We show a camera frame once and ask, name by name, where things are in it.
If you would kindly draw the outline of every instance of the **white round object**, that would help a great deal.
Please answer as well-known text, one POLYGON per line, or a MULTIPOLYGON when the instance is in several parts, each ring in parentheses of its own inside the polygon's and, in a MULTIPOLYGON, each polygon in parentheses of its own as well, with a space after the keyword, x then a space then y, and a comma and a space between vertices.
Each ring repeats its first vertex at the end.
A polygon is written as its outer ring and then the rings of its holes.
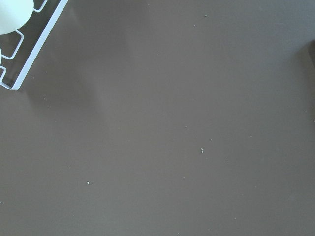
POLYGON ((0 0, 0 35, 16 31, 31 17, 33 0, 0 0))

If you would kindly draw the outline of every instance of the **dark gray countertop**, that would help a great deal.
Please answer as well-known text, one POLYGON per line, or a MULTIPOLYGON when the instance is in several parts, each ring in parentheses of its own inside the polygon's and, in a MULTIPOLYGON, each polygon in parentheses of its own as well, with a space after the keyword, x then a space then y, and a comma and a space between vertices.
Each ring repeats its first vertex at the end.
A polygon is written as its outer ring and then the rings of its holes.
POLYGON ((0 236, 315 235, 314 12, 70 0, 0 89, 0 236))

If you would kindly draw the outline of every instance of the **dish rack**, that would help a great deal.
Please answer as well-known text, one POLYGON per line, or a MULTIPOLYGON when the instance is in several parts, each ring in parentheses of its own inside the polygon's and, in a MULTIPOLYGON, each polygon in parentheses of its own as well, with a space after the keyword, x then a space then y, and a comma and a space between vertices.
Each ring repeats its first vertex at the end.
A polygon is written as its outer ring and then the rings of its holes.
POLYGON ((35 0, 27 23, 15 32, 0 35, 0 85, 15 91, 20 88, 67 2, 35 0))

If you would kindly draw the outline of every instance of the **white dish rack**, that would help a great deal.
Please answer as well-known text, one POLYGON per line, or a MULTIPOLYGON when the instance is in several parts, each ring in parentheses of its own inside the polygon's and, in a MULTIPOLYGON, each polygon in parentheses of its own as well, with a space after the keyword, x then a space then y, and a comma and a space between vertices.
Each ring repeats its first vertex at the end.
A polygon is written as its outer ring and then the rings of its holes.
MULTIPOLYGON (((43 9, 45 8, 47 2, 49 0, 44 0, 43 3, 41 4, 40 8, 33 10, 34 13, 36 14, 41 14, 43 9)), ((30 67, 32 66, 35 58, 37 57, 41 47, 43 46, 45 40, 47 39, 50 31, 52 30, 53 26, 55 25, 57 19, 59 18, 61 12, 63 11, 65 5, 67 4, 68 0, 60 0, 58 5, 56 5, 56 7, 54 8, 53 12, 51 12, 51 16, 50 19, 48 20, 46 26, 43 28, 43 30, 41 30, 41 33, 39 38, 37 39, 36 43, 34 44, 32 50, 30 51, 30 53, 28 54, 27 59, 24 61, 23 65, 21 66, 21 68, 18 70, 19 73, 17 75, 16 78, 14 78, 13 82, 11 82, 11 84, 8 84, 4 81, 5 79, 5 75, 7 74, 8 69, 4 66, 0 64, 0 85, 2 85, 3 87, 9 89, 9 90, 15 90, 17 91, 22 82, 24 81, 30 67)), ((17 53, 19 52, 21 46, 23 45, 23 41, 25 39, 24 34, 22 33, 20 30, 16 30, 15 32, 11 33, 11 34, 18 34, 20 39, 19 42, 17 43, 13 53, 11 56, 6 56, 6 55, 1 55, 1 51, 0 51, 0 55, 2 57, 2 62, 0 60, 1 63, 3 63, 3 59, 5 60, 14 60, 14 58, 16 57, 17 53)))

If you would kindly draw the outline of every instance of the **gray surface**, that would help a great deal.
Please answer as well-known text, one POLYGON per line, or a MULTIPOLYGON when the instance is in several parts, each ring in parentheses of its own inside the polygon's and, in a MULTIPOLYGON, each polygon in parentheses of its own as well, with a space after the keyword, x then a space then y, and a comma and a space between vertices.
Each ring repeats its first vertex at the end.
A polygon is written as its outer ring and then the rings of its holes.
POLYGON ((0 235, 315 235, 315 2, 91 2, 0 90, 0 235))

